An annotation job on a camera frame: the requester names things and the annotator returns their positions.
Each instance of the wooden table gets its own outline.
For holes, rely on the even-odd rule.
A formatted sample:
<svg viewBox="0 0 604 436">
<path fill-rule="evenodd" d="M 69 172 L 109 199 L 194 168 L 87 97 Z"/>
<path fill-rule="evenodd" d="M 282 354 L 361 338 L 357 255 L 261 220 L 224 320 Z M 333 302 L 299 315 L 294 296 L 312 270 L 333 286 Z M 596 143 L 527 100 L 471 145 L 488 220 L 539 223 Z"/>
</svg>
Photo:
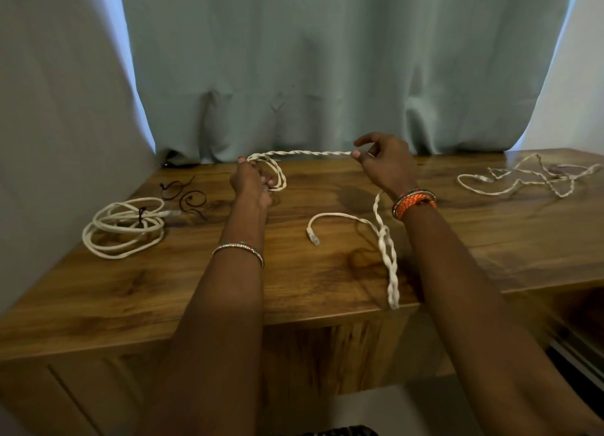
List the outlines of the wooden table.
<svg viewBox="0 0 604 436">
<path fill-rule="evenodd" d="M 604 163 L 574 150 L 541 154 L 546 164 Z M 419 184 L 437 193 L 440 211 L 480 266 L 543 336 L 552 319 L 559 322 L 591 288 L 604 285 L 604 171 L 579 181 L 563 200 L 543 187 L 508 198 L 479 196 L 456 182 L 458 174 L 486 174 L 487 166 L 519 157 L 418 157 Z M 283 431 L 293 412 L 306 409 L 301 403 L 453 373 L 413 289 L 419 279 L 391 202 L 383 196 L 381 212 L 399 257 L 396 311 L 388 307 L 387 270 L 369 227 L 319 219 L 313 225 L 319 246 L 305 233 L 320 212 L 373 220 L 379 190 L 346 158 L 281 166 L 288 187 L 272 194 L 266 227 L 260 432 Z M 208 221 L 194 213 L 168 217 L 159 245 L 124 260 L 102 260 L 79 244 L 2 315 L 0 397 L 31 432 L 107 435 L 132 427 L 229 215 L 232 169 L 159 170 L 132 197 L 158 197 L 160 182 L 195 175 L 189 188 L 207 194 Z M 178 209 L 177 201 L 168 208 Z"/>
</svg>

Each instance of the curtain fold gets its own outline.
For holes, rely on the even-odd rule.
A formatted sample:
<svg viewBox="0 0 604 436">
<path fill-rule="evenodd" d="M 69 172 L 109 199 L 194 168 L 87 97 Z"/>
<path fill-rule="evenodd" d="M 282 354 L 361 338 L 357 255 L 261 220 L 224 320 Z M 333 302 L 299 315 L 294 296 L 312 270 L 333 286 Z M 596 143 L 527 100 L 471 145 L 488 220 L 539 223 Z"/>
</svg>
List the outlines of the curtain fold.
<svg viewBox="0 0 604 436">
<path fill-rule="evenodd" d="M 350 150 L 509 149 L 568 0 L 123 0 L 156 148 L 176 162 Z"/>
</svg>

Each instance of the silver bangle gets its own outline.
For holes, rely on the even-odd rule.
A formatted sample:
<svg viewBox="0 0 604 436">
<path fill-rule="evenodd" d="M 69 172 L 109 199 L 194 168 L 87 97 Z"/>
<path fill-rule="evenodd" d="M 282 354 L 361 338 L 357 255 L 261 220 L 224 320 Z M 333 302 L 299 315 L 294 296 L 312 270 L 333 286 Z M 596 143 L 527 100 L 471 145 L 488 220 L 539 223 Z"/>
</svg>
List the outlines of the silver bangle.
<svg viewBox="0 0 604 436">
<path fill-rule="evenodd" d="M 214 249 L 214 251 L 212 252 L 212 256 L 214 256 L 214 254 L 217 251 L 223 250 L 225 248 L 240 248 L 240 249 L 247 250 L 248 252 L 256 255 L 256 258 L 258 258 L 260 260 L 260 264 L 262 266 L 262 269 L 264 269 L 264 258 L 262 257 L 262 255 L 260 254 L 260 252 L 258 250 L 256 250 L 256 249 L 253 249 L 252 247 L 250 247 L 249 245 L 247 245 L 245 242 L 233 242 L 233 243 L 218 245 L 218 247 L 216 247 Z"/>
<path fill-rule="evenodd" d="M 412 189 L 408 193 L 404 193 L 403 195 L 399 196 L 399 198 L 396 201 L 394 201 L 394 204 L 392 205 L 392 216 L 395 219 L 398 220 L 398 217 L 396 216 L 396 209 L 399 206 L 399 204 L 401 202 L 403 202 L 405 199 L 407 199 L 409 196 L 413 196 L 414 194 L 425 194 L 426 196 L 432 198 L 432 200 L 434 202 L 436 202 L 436 195 L 434 195 L 434 193 L 432 191 L 428 191 L 427 189 L 419 189 L 419 188 Z"/>
</svg>

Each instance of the white cable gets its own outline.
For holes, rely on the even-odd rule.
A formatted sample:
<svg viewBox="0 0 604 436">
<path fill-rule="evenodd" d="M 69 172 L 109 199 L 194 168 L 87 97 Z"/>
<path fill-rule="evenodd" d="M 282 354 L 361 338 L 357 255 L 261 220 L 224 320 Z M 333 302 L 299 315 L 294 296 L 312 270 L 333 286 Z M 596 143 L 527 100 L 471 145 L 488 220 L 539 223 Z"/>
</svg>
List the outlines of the white cable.
<svg viewBox="0 0 604 436">
<path fill-rule="evenodd" d="M 158 202 L 159 207 L 155 210 L 145 210 L 139 214 L 139 209 L 132 205 L 133 203 L 139 202 Z M 125 208 L 126 210 L 116 212 L 115 210 L 119 208 Z M 138 199 L 131 199 L 127 202 L 111 203 L 95 214 L 92 218 L 92 222 L 88 223 L 82 231 L 81 241 L 84 242 L 87 249 L 101 258 L 119 260 L 128 257 L 141 250 L 152 247 L 164 238 L 163 218 L 168 215 L 178 215 L 180 214 L 180 211 L 162 211 L 163 208 L 164 201 L 158 197 L 141 197 Z M 136 234 L 136 237 L 123 244 L 102 246 L 92 242 L 92 236 L 97 231 L 111 232 L 114 234 Z M 119 252 L 129 248 L 156 231 L 159 231 L 159 235 L 151 242 L 142 244 L 132 250 L 120 253 L 119 255 L 109 255 L 106 253 Z"/>
<path fill-rule="evenodd" d="M 281 170 L 281 168 L 279 167 L 277 162 L 271 157 L 275 154 L 279 154 L 282 156 L 287 155 L 287 154 L 313 154 L 315 156 L 328 156 L 330 154 L 349 155 L 350 151 L 306 151 L 306 150 L 269 151 L 267 153 L 254 153 L 251 156 L 248 156 L 248 161 L 262 161 L 262 162 L 268 164 L 271 167 L 271 169 L 273 169 L 273 171 L 277 174 L 276 184 L 272 188 L 269 188 L 271 191 L 281 191 L 288 185 L 287 180 L 285 178 L 285 174 L 283 173 L 283 171 Z M 383 224 L 382 218 L 378 214 L 380 195 L 381 195 L 381 193 L 379 193 L 376 196 L 375 202 L 373 203 L 373 213 L 376 217 L 376 221 L 377 221 L 377 225 L 378 225 L 377 227 L 369 220 L 366 220 L 363 218 L 355 217 L 353 215 L 348 215 L 348 214 L 344 214 L 344 213 L 340 213 L 340 212 L 328 212 L 328 213 L 317 214 L 313 218 L 311 218 L 310 221 L 308 222 L 308 226 L 306 227 L 306 234 L 308 234 L 308 237 L 313 242 L 313 244 L 319 245 L 320 244 L 319 239 L 313 232 L 311 225 L 312 225 L 312 222 L 315 221 L 317 218 L 327 217 L 327 216 L 349 218 L 349 219 L 357 220 L 357 221 L 360 221 L 361 223 L 365 223 L 366 225 L 371 226 L 373 229 L 373 232 L 375 232 L 377 235 L 377 238 L 378 238 L 377 245 L 378 245 L 379 251 L 382 255 L 383 263 L 386 265 L 386 268 L 388 269 L 388 273 L 389 273 L 388 303 L 392 309 L 398 309 L 399 308 L 399 278 L 396 275 L 396 271 L 398 269 L 398 264 L 396 263 L 396 251 L 394 251 L 394 242 L 392 241 L 392 238 L 390 237 L 389 227 Z"/>
<path fill-rule="evenodd" d="M 530 159 L 532 157 L 537 158 L 541 168 L 543 169 L 543 171 L 545 173 L 547 173 L 547 175 L 552 177 L 551 179 L 547 178 L 541 172 L 535 172 L 532 170 L 526 170 L 526 169 L 519 168 L 520 165 L 522 165 L 522 163 L 524 161 L 526 161 L 527 159 Z M 541 156 L 539 155 L 539 153 L 533 153 L 533 154 L 530 154 L 527 157 L 523 158 L 520 162 L 517 163 L 517 165 L 515 165 L 511 169 L 492 169 L 490 167 L 487 167 L 487 170 L 491 174 L 492 178 L 485 177 L 484 175 L 477 175 L 477 174 L 475 174 L 475 175 L 460 174 L 457 176 L 457 181 L 464 188 L 469 189 L 470 191 L 473 191 L 478 194 L 483 194 L 485 196 L 501 196 L 502 194 L 509 193 L 509 192 L 519 189 L 525 185 L 547 185 L 556 194 L 556 196 L 558 196 L 559 198 L 564 198 L 564 197 L 570 196 L 574 192 L 575 180 L 578 180 L 581 177 L 585 177 L 585 175 L 592 175 L 600 168 L 600 165 L 594 164 L 593 166 L 585 167 L 585 166 L 578 166 L 578 165 L 574 165 L 574 164 L 555 164 L 552 166 L 552 168 L 563 168 L 563 167 L 575 167 L 575 168 L 583 169 L 583 172 L 576 174 L 576 175 L 567 174 L 567 173 L 551 172 L 549 169 L 547 169 L 545 167 L 545 165 L 543 165 L 543 161 L 541 161 Z M 503 191 L 497 191 L 496 193 L 487 193 L 486 191 L 480 191 L 479 189 L 469 187 L 461 180 L 463 177 L 467 177 L 467 178 L 471 178 L 471 179 L 475 179 L 475 180 L 480 180 L 481 182 L 485 182 L 485 183 L 494 183 L 495 181 L 501 180 L 503 177 L 508 176 L 512 172 L 521 172 L 523 174 L 536 175 L 536 176 L 540 177 L 542 179 L 542 181 L 525 182 L 524 180 L 516 179 L 516 181 L 512 184 L 512 186 L 510 186 L 507 189 L 504 189 Z M 560 193 L 554 187 L 554 183 L 558 183 L 558 182 L 570 182 L 570 187 L 569 187 L 568 191 L 566 191 L 565 193 Z"/>
</svg>

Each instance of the bangle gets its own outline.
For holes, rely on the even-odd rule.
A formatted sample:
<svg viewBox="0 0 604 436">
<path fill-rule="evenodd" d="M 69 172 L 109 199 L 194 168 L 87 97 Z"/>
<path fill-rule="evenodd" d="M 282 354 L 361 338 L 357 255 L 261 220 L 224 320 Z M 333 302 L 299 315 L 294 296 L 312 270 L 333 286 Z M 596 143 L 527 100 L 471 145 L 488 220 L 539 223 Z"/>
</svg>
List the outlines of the bangle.
<svg viewBox="0 0 604 436">
<path fill-rule="evenodd" d="M 413 189 L 400 196 L 394 205 L 392 205 L 392 216 L 397 220 L 402 220 L 403 214 L 409 207 L 422 202 L 436 207 L 436 196 L 432 191 L 428 191 L 427 189 Z"/>
<path fill-rule="evenodd" d="M 262 269 L 264 269 L 264 258 L 262 257 L 261 253 L 258 250 L 247 245 L 245 242 L 233 242 L 233 243 L 218 245 L 218 247 L 216 247 L 214 249 L 214 251 L 212 252 L 212 256 L 214 256 L 214 254 L 216 252 L 223 250 L 225 248 L 240 248 L 240 249 L 247 250 L 248 252 L 256 255 L 256 258 L 258 258 L 260 260 Z"/>
</svg>

